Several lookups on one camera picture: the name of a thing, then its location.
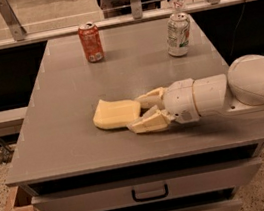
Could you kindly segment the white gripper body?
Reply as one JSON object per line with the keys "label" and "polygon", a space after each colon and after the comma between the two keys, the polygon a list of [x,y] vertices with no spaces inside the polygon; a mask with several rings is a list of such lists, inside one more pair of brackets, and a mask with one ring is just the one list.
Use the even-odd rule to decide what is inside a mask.
{"label": "white gripper body", "polygon": [[200,115],[194,103],[194,80],[176,81],[167,87],[163,96],[163,106],[178,123],[191,123],[199,121]]}

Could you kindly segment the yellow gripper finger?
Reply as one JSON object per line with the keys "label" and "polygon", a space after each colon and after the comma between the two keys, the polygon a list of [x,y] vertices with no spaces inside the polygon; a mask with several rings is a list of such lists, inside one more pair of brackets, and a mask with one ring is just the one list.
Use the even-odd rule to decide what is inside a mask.
{"label": "yellow gripper finger", "polygon": [[143,109],[150,109],[155,105],[158,106],[160,110],[164,109],[165,105],[163,104],[163,96],[167,90],[168,88],[166,87],[155,88],[154,90],[137,97],[135,101],[140,102]]}
{"label": "yellow gripper finger", "polygon": [[158,106],[153,106],[150,110],[146,111],[143,116],[134,120],[127,125],[127,128],[137,134],[152,133],[157,130],[163,130],[174,121],[175,117],[167,110],[160,109]]}

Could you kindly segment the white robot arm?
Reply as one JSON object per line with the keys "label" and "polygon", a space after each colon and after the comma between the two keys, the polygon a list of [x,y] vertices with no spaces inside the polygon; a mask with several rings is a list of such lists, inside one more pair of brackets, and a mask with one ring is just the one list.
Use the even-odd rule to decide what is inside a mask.
{"label": "white robot arm", "polygon": [[137,100],[146,111],[128,129],[138,134],[214,115],[264,117],[264,56],[245,55],[232,62],[226,74],[176,81]]}

